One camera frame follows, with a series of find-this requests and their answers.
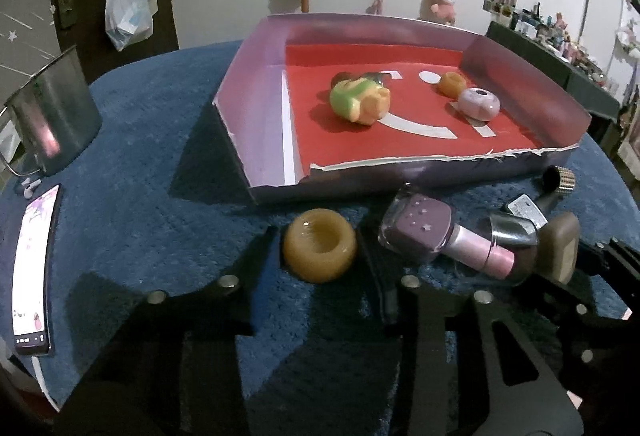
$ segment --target metal bolt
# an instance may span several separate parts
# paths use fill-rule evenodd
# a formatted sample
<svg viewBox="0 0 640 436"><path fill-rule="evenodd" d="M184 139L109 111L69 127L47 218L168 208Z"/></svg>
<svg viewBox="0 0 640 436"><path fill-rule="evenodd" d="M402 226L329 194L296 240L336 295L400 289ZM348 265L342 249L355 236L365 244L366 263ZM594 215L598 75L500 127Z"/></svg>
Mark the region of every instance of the metal bolt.
<svg viewBox="0 0 640 436"><path fill-rule="evenodd" d="M593 352L591 350L584 350L582 352L582 355L580 356L580 359L585 364L588 364L591 360L593 360Z"/></svg>
<svg viewBox="0 0 640 436"><path fill-rule="evenodd" d="M162 290L152 291L149 295L146 296L146 301L149 304L157 305L162 304L166 299L167 295Z"/></svg>
<svg viewBox="0 0 640 436"><path fill-rule="evenodd" d="M420 279L415 275L405 275L400 279L400 284L405 288L420 288Z"/></svg>
<svg viewBox="0 0 640 436"><path fill-rule="evenodd" d="M240 279L235 275L223 275L218 279L218 285L222 288L235 288L240 284Z"/></svg>
<svg viewBox="0 0 640 436"><path fill-rule="evenodd" d="M491 295L491 292L488 292L486 290L478 290L476 293L474 293L474 299L480 304L491 304L491 302L494 300L494 296Z"/></svg>

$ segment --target blue tablecloth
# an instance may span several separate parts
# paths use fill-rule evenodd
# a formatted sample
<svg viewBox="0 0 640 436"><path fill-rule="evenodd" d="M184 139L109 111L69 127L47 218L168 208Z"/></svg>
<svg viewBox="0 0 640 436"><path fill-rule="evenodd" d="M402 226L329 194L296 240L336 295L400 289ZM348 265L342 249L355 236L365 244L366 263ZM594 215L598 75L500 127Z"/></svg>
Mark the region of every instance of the blue tablecloth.
<svg viewBox="0 0 640 436"><path fill-rule="evenodd" d="M237 42L156 56L92 84L104 124L94 142L40 192L65 189L52 251L50 322L54 351L41 358L54 399L63 403L81 374L149 291L201 288L230 265L267 225L285 225L317 203L256 207L209 119L212 95ZM616 236L640 248L640 213L623 181L588 137L568 166L572 210L590 242ZM11 281L26 201L0 196L0 334L12 340ZM479 185L449 196L465 220L520 193L531 179ZM322 203L353 224L389 196ZM437 286L460 290L447 261L420 269ZM584 279L601 312L620 316L619 298L600 279ZM511 305L554 365L553 327ZM382 336L357 272L312 286L281 271L256 337L238 337L239 366L252 433L386 434L399 343ZM30 368L31 363L24 359Z"/></svg>

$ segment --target pink round toy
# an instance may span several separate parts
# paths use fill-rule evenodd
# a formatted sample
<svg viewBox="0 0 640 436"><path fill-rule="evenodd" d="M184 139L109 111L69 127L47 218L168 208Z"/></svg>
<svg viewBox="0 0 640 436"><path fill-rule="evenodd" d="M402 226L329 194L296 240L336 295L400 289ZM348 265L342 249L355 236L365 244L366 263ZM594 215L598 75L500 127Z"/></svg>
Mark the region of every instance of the pink round toy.
<svg viewBox="0 0 640 436"><path fill-rule="evenodd" d="M498 116L500 100L494 93L484 89L465 89L458 96L458 110L469 118L489 121Z"/></svg>

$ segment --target green and yellow toy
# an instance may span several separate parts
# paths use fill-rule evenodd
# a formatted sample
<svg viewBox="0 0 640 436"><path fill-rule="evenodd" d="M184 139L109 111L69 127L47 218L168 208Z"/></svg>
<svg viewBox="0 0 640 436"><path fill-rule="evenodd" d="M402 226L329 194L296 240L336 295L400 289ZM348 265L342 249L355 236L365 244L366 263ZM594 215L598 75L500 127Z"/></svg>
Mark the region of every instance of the green and yellow toy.
<svg viewBox="0 0 640 436"><path fill-rule="evenodd" d="M382 73L353 77L341 72L332 80L329 103L335 114L352 123L373 125L386 116L391 93L382 83Z"/></svg>

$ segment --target dark brown door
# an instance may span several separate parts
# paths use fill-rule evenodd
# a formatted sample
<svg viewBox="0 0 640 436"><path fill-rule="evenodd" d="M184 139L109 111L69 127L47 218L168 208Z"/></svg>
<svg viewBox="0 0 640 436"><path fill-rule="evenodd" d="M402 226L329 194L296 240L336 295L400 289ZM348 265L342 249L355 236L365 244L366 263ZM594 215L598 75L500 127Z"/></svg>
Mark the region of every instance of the dark brown door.
<svg viewBox="0 0 640 436"><path fill-rule="evenodd" d="M104 31L105 2L106 0L72 0L76 23L69 29L61 28L58 9L54 14L60 49L64 51L74 44L78 47L78 56L87 82L93 82L116 67L178 49L171 0L158 0L158 12L154 15L154 34L121 52L116 51ZM59 8L62 1L51 0L51 3Z"/></svg>

